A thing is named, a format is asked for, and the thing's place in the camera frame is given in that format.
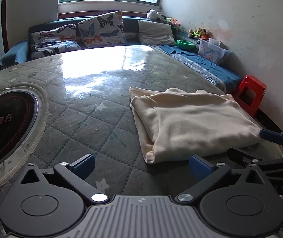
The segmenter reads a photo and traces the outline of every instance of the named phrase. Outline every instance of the white wall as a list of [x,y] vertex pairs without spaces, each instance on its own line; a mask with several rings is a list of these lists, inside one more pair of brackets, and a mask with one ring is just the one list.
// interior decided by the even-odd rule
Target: white wall
[[57,20],[58,0],[6,0],[8,47],[28,39],[28,28]]
[[160,7],[149,4],[126,1],[76,1],[65,2],[59,4],[58,12],[80,12],[80,11],[127,11],[127,12],[143,12],[146,13],[149,9],[156,11]]
[[260,105],[283,130],[283,0],[162,0],[182,27],[204,26],[237,56],[230,65],[267,85]]

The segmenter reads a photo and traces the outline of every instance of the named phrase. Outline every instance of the butterfly print pillow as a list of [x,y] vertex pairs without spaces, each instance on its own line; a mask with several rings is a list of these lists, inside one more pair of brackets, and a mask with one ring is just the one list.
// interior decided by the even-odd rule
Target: butterfly print pillow
[[86,47],[126,43],[122,12],[110,12],[83,20],[78,24]]
[[32,59],[81,49],[76,42],[75,24],[35,32],[31,34],[30,38]]

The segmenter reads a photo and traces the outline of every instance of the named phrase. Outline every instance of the sofa armrest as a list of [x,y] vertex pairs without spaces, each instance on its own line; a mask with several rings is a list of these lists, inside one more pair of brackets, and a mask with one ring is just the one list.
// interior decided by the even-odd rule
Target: sofa armrest
[[28,40],[15,44],[1,59],[0,69],[27,62]]

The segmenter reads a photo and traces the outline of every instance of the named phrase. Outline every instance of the gray ribbed plate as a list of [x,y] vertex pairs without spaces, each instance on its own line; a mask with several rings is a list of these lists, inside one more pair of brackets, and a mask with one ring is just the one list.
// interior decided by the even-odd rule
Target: gray ribbed plate
[[222,238],[210,230],[190,206],[168,196],[115,196],[92,206],[83,220],[58,238]]

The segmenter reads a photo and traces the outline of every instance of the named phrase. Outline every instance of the stool opening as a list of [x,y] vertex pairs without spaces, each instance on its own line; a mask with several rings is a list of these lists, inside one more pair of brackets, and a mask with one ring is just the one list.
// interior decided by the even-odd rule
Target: stool opening
[[252,91],[249,87],[245,87],[239,95],[239,99],[250,106],[253,103],[255,96],[256,94],[254,91]]

